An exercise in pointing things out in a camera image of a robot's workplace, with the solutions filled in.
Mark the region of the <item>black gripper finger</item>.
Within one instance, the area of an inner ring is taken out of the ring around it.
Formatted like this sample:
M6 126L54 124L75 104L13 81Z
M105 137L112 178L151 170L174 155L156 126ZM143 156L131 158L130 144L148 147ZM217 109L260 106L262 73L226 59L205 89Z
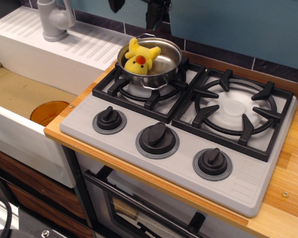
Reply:
M146 12L146 29L155 30L158 28L165 16L168 15L170 11L170 1L169 0L147 0L148 3Z
M125 4L125 0L108 0L110 9L117 13Z

